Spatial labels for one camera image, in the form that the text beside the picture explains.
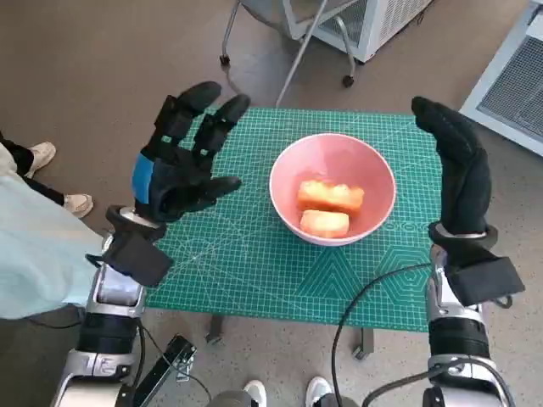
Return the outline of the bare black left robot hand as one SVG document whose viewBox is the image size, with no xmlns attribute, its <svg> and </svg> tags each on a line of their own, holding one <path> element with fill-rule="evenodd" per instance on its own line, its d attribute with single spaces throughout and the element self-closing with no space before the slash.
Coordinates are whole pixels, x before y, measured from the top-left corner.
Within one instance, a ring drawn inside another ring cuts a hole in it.
<svg viewBox="0 0 543 407">
<path fill-rule="evenodd" d="M 220 95 L 221 85 L 205 81 L 177 97 L 166 97 L 132 172 L 140 216 L 155 223 L 175 222 L 241 187 L 236 176 L 213 177 L 212 166 L 228 133 L 249 108 L 250 98 L 239 94 L 207 114 Z"/>
</svg>

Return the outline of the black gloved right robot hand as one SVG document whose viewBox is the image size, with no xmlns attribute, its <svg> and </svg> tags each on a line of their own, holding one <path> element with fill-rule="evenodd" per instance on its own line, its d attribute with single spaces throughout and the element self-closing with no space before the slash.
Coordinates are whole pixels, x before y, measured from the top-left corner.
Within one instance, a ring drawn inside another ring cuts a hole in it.
<svg viewBox="0 0 543 407">
<path fill-rule="evenodd" d="M 416 96 L 411 101 L 419 129 L 431 134 L 442 164 L 439 223 L 451 235 L 483 235 L 490 206 L 488 154 L 473 123 L 442 103 Z"/>
</svg>

